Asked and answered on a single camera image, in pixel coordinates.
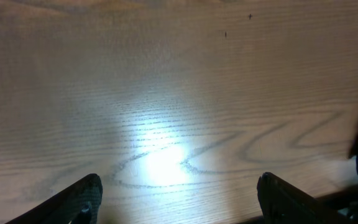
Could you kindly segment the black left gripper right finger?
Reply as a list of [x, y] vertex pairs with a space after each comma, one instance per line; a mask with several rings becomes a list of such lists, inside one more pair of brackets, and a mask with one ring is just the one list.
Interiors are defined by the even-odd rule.
[[271, 172], [257, 183], [265, 223], [346, 224], [350, 220]]

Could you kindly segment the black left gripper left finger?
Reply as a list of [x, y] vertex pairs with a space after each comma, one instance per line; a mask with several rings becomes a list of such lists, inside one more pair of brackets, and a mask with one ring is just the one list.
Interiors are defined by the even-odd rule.
[[88, 174], [7, 224], [96, 224], [103, 185], [97, 174]]

